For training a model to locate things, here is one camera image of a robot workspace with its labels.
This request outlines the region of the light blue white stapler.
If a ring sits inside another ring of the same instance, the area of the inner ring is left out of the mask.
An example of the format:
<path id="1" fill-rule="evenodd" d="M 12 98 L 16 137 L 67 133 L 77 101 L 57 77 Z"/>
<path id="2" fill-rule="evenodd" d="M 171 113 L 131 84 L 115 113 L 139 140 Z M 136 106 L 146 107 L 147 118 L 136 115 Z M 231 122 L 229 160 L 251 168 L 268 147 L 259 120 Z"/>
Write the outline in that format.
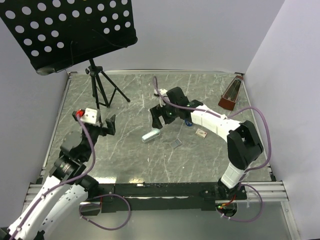
<path id="1" fill-rule="evenodd" d="M 149 142 L 153 140 L 154 138 L 158 137 L 161 134 L 161 131 L 157 128 L 152 129 L 150 132 L 144 134 L 141 137 L 141 140 L 143 143 Z"/>

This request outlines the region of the blue black stapler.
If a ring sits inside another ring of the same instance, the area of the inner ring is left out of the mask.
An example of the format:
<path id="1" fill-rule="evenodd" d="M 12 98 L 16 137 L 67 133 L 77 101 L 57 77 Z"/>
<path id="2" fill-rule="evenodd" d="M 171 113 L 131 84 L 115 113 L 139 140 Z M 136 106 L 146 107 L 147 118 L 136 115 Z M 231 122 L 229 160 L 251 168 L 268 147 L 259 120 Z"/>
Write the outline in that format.
<path id="1" fill-rule="evenodd" d="M 188 120 L 185 119 L 184 122 L 188 127 L 192 127 L 193 126 L 193 123 L 191 121 L 188 121 Z"/>

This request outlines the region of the staple strip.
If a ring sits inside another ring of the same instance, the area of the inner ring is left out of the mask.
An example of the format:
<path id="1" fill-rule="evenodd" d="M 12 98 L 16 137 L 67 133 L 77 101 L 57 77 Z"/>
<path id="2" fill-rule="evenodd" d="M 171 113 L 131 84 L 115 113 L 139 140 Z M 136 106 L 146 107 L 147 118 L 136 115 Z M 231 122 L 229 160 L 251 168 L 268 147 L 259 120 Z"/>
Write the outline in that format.
<path id="1" fill-rule="evenodd" d="M 177 147 L 179 147 L 182 144 L 182 142 L 179 139 L 176 139 L 175 141 L 173 141 L 172 143 L 170 143 L 170 146 L 175 149 Z"/>

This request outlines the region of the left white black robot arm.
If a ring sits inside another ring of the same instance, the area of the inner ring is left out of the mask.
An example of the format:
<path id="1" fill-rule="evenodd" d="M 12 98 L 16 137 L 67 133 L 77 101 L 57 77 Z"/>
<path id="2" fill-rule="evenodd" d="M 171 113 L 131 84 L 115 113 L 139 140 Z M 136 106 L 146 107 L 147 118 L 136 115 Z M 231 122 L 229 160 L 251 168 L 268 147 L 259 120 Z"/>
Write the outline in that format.
<path id="1" fill-rule="evenodd" d="M 25 211 L 7 229 L 0 230 L 2 240 L 43 240 L 57 220 L 81 202 L 99 195 L 99 183 L 88 173 L 85 163 L 96 159 L 95 144 L 100 136 L 115 135 L 116 117 L 99 123 L 83 111 L 73 113 L 82 131 L 66 134 L 40 191 Z"/>

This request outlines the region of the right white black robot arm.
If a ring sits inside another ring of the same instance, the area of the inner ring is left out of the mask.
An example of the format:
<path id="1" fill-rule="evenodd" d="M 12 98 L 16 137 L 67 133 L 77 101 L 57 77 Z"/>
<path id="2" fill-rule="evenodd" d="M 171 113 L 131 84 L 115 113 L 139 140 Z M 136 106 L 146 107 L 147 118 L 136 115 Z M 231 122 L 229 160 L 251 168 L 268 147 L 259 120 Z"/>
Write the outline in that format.
<path id="1" fill-rule="evenodd" d="M 190 101 L 180 87 L 170 90 L 155 88 L 159 104 L 150 109 L 152 127 L 162 129 L 180 118 L 206 128 L 227 143 L 229 164 L 219 181 L 218 193 L 223 199 L 230 199 L 236 193 L 248 167 L 264 151 L 255 125 L 249 121 L 240 122 L 219 114 L 196 99 Z"/>

